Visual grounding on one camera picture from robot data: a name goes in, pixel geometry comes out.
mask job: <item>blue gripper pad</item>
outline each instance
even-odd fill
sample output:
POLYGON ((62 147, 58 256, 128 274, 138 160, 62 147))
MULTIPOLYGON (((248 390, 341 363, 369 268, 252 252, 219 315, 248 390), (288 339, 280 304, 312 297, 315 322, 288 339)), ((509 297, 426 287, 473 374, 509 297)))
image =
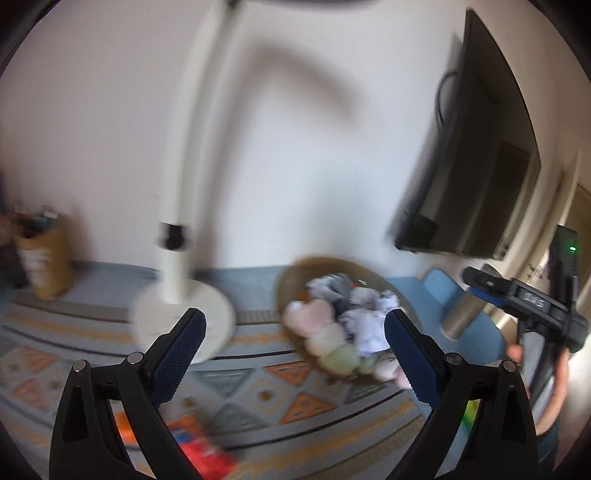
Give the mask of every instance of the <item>blue gripper pad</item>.
POLYGON ((404 312, 400 309, 392 310, 386 315, 384 322, 386 340, 390 344, 417 398, 424 403, 428 403, 431 408, 437 408, 441 400, 441 393, 437 384, 437 371, 423 348, 403 324, 399 315, 404 315, 404 312))
POLYGON ((166 335, 177 335, 176 340, 170 345, 161 358, 158 365, 154 368, 152 393, 150 400, 155 408, 160 404, 172 399, 181 383, 191 360, 197 353, 205 338, 206 321, 205 315, 201 310, 192 309, 193 314, 189 321, 184 325, 180 333, 176 333, 175 328, 166 335))
POLYGON ((505 305, 506 305, 506 301, 503 299, 500 299, 499 297, 493 297, 492 295, 482 291, 482 290, 478 290, 477 288, 474 287, 470 287, 468 289, 468 291, 474 295, 475 297, 478 297, 479 299, 485 300, 488 303, 492 303, 494 306, 499 307, 500 309, 502 309, 505 305))

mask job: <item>pink plush heart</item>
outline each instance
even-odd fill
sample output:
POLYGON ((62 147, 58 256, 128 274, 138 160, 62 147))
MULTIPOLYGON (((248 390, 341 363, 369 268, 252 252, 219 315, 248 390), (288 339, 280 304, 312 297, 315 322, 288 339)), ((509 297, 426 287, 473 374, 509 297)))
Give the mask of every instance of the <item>pink plush heart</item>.
POLYGON ((330 302, 315 299, 309 303, 290 303, 283 314, 285 326, 296 335, 310 338, 335 320, 335 309, 330 302))
POLYGON ((410 382, 408 381, 408 378, 406 378, 406 375, 402 371, 402 368, 396 370, 396 373, 394 374, 394 379, 396 380, 398 386, 403 390, 410 390, 412 388, 410 382))

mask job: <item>floor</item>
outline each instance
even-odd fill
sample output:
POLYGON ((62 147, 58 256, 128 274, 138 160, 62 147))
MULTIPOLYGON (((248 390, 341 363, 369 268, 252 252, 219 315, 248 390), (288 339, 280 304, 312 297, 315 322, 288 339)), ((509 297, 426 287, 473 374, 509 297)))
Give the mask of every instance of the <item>floor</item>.
MULTIPOLYGON (((280 268, 212 271, 206 280, 237 310, 233 339, 189 368, 161 410, 167 420, 195 414, 215 443, 239 462, 230 479, 384 478, 424 416, 395 384, 355 385, 313 368, 285 337, 273 309, 280 268)), ((0 326, 0 417, 31 464, 47 476, 61 389, 72 363, 118 363, 137 349, 126 322, 151 270, 90 264, 54 302, 5 292, 0 326)), ((121 405, 115 404, 117 412, 121 405)), ((137 445, 134 465, 150 473, 137 445)))

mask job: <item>brown bag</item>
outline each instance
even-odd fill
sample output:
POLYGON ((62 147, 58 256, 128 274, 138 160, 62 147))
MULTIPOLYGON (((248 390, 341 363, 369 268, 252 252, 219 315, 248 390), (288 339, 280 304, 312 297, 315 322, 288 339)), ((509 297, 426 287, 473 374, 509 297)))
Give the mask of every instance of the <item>brown bag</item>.
POLYGON ((64 221, 58 217, 50 229, 32 238, 15 235, 18 253, 35 294, 51 300, 72 284, 70 255, 64 221))

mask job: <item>orange triangle pattern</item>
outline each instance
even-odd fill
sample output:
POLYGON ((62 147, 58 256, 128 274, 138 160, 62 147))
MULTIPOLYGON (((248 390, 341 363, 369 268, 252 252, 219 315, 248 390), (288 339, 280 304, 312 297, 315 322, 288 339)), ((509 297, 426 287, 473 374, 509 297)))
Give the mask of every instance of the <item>orange triangle pattern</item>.
POLYGON ((300 393, 291 404, 289 410, 283 415, 279 422, 280 425, 292 423, 294 421, 310 419, 321 413, 334 410, 336 407, 323 400, 319 400, 307 393, 300 393))
POLYGON ((308 378, 308 375, 310 375, 313 368, 314 366, 310 365, 308 362, 292 362, 290 364, 270 365, 265 367, 265 370, 276 377, 281 378, 290 385, 299 387, 304 381, 306 381, 306 378, 308 378))
POLYGON ((37 410, 46 411, 47 406, 41 396, 37 380, 27 380, 25 383, 19 385, 12 390, 12 395, 19 398, 27 405, 36 408, 37 410))
POLYGON ((57 361, 57 357, 27 346, 22 347, 22 356, 29 371, 34 374, 45 370, 57 361))

